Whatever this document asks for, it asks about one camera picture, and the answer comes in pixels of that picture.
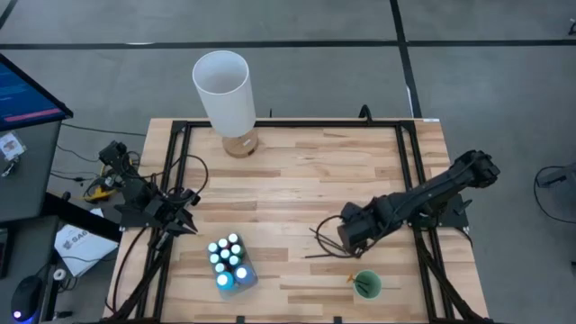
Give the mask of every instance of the white lamp shade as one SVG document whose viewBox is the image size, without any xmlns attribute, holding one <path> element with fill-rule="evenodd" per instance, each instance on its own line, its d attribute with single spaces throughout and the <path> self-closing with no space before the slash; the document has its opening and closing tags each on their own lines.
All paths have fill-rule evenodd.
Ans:
<svg viewBox="0 0 576 324">
<path fill-rule="evenodd" d="M 236 138 L 254 128 L 250 70 L 239 54 L 217 50 L 204 55 L 194 65 L 192 80 L 212 127 L 221 136 Z"/>
</svg>

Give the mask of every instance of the small green cup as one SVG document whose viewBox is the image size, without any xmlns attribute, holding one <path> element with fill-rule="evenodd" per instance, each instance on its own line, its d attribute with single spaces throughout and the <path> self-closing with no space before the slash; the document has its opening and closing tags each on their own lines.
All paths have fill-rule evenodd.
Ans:
<svg viewBox="0 0 576 324">
<path fill-rule="evenodd" d="M 354 291 L 367 300 L 378 297 L 382 291 L 380 276 L 372 270 L 360 271 L 355 277 Z"/>
</svg>

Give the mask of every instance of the computer monitor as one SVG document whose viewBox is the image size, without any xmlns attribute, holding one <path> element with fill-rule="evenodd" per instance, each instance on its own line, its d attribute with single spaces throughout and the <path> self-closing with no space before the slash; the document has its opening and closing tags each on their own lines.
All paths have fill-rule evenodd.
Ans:
<svg viewBox="0 0 576 324">
<path fill-rule="evenodd" d="M 0 54 L 0 131 L 72 118 L 74 114 Z"/>
</svg>

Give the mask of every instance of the wooden table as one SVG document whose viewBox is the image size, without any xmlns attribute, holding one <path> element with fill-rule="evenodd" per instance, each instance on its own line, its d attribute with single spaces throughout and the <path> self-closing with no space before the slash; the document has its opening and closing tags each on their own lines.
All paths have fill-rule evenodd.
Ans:
<svg viewBox="0 0 576 324">
<path fill-rule="evenodd" d="M 172 121 L 150 122 L 142 175 L 162 171 Z M 415 120 L 415 124 L 430 178 L 450 165 L 442 129 L 437 121 Z M 394 129 L 261 128 L 258 136 L 261 142 L 253 156 L 234 158 L 224 152 L 214 130 L 193 130 L 189 153 L 205 160 L 210 181 L 202 201 L 190 209 L 199 235 L 175 240 L 162 321 L 233 322 L 238 315 L 246 316 L 247 322 L 332 322 L 335 316 L 344 322 L 428 321 L 410 228 L 404 226 L 382 239 L 359 260 L 303 258 L 322 253 L 309 228 L 338 214 L 346 202 L 363 205 L 373 196 L 405 190 Z M 410 155 L 408 136 L 404 138 Z M 414 170 L 412 178 L 417 179 Z M 189 158 L 184 187 L 198 188 L 202 180 L 201 165 Z M 337 225 L 336 220 L 329 222 L 323 233 L 338 239 Z M 113 278 L 137 232 L 124 233 Z M 223 301 L 205 248 L 231 232 L 246 241 L 260 281 L 241 297 Z M 119 302 L 142 275 L 148 234 L 129 257 Z M 470 243 L 455 229 L 439 229 L 438 234 L 449 279 L 476 312 L 487 316 Z M 376 300 L 359 298 L 347 283 L 348 275 L 364 269 L 382 278 L 382 293 Z M 433 285 L 441 316 L 434 279 Z M 152 313 L 156 282 L 150 287 L 147 315 Z"/>
</svg>

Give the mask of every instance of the blue screen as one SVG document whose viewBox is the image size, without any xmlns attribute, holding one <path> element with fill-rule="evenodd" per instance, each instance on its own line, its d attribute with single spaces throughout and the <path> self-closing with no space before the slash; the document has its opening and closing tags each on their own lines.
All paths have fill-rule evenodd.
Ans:
<svg viewBox="0 0 576 324">
<path fill-rule="evenodd" d="M 50 99 L 0 63 L 0 130 L 65 116 Z"/>
</svg>

